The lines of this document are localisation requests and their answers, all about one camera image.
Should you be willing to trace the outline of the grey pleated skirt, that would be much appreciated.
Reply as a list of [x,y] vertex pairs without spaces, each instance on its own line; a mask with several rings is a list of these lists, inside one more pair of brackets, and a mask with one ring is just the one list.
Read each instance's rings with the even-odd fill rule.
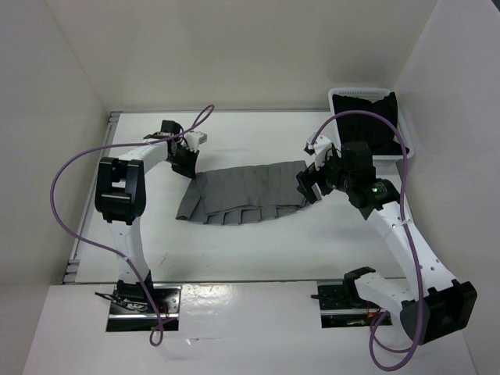
[[176,219],[210,225],[242,225],[274,220],[304,209],[296,175],[305,161],[238,166],[200,172],[191,181]]

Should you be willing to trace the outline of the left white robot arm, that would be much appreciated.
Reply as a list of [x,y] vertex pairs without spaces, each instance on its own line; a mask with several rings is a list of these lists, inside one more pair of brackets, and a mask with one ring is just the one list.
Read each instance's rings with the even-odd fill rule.
[[114,299],[129,303],[138,312],[155,304],[151,270],[141,240],[141,216],[146,207],[146,174],[159,163],[168,162],[183,177],[195,178],[199,146],[206,134],[164,120],[159,131],[119,157],[104,157],[98,164],[95,208],[111,231],[117,256],[125,262],[119,270]]

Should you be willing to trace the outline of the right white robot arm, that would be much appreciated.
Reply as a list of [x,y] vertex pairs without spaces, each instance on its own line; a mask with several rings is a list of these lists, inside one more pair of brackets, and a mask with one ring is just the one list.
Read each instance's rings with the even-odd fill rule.
[[353,207],[382,237],[401,267],[409,288],[393,284],[368,266],[344,275],[342,298],[351,307],[373,302],[398,318],[406,335],[420,345],[465,328],[477,290],[460,282],[434,254],[414,222],[402,217],[396,187],[376,175],[372,152],[364,142],[340,151],[326,138],[308,142],[314,162],[297,175],[298,191],[309,203],[332,191],[348,196]]

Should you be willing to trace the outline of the black skirt in basket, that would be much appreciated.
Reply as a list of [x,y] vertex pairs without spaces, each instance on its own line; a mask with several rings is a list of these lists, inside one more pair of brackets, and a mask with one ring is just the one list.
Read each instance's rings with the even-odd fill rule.
[[[394,92],[375,102],[337,94],[333,94],[332,100],[335,113],[364,110],[384,117],[397,127],[398,102]],[[337,119],[337,128],[342,144],[363,141],[368,144],[374,155],[402,155],[401,146],[395,140],[394,132],[386,124],[373,117],[343,116]]]

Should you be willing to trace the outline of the white plastic laundry basket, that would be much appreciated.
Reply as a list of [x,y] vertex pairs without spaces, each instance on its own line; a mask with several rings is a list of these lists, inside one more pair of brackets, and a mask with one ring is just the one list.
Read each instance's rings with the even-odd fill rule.
[[[340,95],[352,98],[362,98],[370,102],[377,102],[391,93],[390,89],[378,87],[334,87],[328,91],[328,104],[330,106],[330,114],[335,114],[333,95]],[[333,120],[331,123],[333,130],[330,131],[334,146],[338,149],[341,148],[341,137],[338,131],[337,121]],[[409,131],[405,123],[402,111],[398,108],[398,121],[397,129],[400,138],[403,140],[405,147],[408,149],[407,157],[410,159],[414,155],[413,142],[409,136]],[[373,161],[376,163],[396,163],[402,160],[401,155],[374,155]]]

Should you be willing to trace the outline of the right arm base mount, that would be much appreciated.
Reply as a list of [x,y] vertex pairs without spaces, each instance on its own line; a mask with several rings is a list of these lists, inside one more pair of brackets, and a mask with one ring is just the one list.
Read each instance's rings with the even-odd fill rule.
[[372,302],[351,302],[339,280],[318,283],[317,291],[310,298],[319,304],[323,329],[368,327],[384,312]]

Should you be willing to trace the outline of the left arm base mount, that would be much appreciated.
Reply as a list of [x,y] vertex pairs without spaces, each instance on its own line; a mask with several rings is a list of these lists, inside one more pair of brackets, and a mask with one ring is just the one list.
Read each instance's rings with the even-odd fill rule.
[[[180,285],[154,284],[152,298],[165,331],[178,330],[181,291]],[[95,295],[110,303],[107,332],[151,331],[158,324],[155,311],[144,295],[119,295],[116,287],[112,293],[96,291]]]

